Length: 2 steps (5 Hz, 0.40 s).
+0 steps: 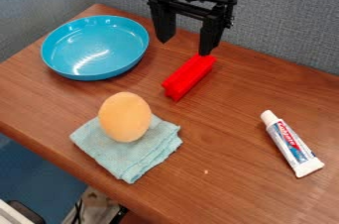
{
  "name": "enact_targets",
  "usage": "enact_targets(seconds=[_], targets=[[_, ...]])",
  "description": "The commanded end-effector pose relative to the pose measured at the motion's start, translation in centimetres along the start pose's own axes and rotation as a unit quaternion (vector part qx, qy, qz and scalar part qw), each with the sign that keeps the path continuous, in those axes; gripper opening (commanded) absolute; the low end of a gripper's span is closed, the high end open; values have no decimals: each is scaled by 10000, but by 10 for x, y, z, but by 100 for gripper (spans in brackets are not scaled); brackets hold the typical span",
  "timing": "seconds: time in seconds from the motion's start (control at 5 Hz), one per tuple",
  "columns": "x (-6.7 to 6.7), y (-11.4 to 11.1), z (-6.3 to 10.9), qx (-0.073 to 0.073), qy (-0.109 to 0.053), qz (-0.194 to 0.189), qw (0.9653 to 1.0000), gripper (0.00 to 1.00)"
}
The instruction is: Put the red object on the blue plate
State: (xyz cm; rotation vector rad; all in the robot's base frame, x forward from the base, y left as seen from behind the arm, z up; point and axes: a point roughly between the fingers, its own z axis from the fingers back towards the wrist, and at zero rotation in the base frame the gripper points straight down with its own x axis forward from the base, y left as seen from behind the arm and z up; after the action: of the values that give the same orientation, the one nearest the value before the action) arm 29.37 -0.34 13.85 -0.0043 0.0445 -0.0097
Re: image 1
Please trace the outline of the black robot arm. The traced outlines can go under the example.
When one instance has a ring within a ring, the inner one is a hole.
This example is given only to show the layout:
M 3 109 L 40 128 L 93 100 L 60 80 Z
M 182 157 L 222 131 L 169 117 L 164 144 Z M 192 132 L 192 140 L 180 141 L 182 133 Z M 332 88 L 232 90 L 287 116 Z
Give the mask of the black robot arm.
M 238 0 L 147 0 L 157 40 L 167 43 L 176 34 L 176 15 L 203 22 L 199 55 L 207 56 L 219 45 L 224 28 L 234 23 Z

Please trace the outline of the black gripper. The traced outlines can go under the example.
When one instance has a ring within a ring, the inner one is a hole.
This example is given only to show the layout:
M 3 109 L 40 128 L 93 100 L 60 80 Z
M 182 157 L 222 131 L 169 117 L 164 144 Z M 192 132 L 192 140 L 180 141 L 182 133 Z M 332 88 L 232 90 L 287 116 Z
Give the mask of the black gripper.
M 176 15 L 203 21 L 199 55 L 207 56 L 219 45 L 224 28 L 232 26 L 238 0 L 147 0 L 156 38 L 167 43 L 176 34 Z

